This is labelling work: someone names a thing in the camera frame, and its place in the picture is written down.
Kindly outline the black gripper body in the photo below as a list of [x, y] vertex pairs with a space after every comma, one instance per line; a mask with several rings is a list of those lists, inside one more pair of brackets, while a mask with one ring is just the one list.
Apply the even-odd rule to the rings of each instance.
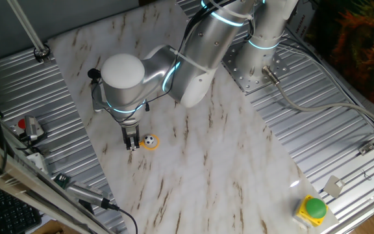
[[131, 127], [124, 126], [121, 128], [121, 130], [124, 140], [130, 140], [131, 138], [135, 140], [140, 139], [139, 125], [134, 125]]

